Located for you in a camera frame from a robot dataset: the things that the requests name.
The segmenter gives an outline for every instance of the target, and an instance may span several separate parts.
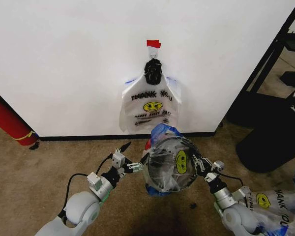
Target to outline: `white plastic bag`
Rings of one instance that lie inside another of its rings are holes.
[[[267,236],[295,236],[295,191],[250,193],[248,207]]]
[[[160,70],[160,81],[148,83],[148,69],[138,79],[128,83],[122,93],[120,128],[136,133],[150,132],[156,125],[165,123],[176,127],[181,104],[177,80],[166,77]]]

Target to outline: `hanging plastic bag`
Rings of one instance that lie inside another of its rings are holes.
[[[144,177],[150,195],[178,192],[197,177],[192,155],[200,155],[198,149],[171,126],[152,130],[143,156],[147,154]]]
[[[128,87],[122,93],[119,124],[122,131],[127,129],[129,133],[150,132],[160,123],[177,126],[181,104],[177,80],[166,77],[161,62],[156,59],[159,41],[148,40],[147,45],[150,61],[144,73],[127,82]]]

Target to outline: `crumpled plastic bag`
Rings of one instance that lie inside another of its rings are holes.
[[[197,177],[192,160],[196,153],[198,149],[175,128],[156,126],[143,152],[143,156],[148,154],[144,165],[148,193],[163,196],[157,193],[178,192],[188,187]]]
[[[264,235],[295,236],[295,191],[253,192],[247,200]]]

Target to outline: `red tape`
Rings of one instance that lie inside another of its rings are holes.
[[[159,40],[147,40],[147,47],[154,47],[154,48],[160,48],[161,43],[159,43]]]

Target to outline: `white wall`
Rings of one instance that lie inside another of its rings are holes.
[[[183,86],[178,129],[214,131],[295,0],[0,1],[0,94],[40,136],[116,135],[147,39]]]

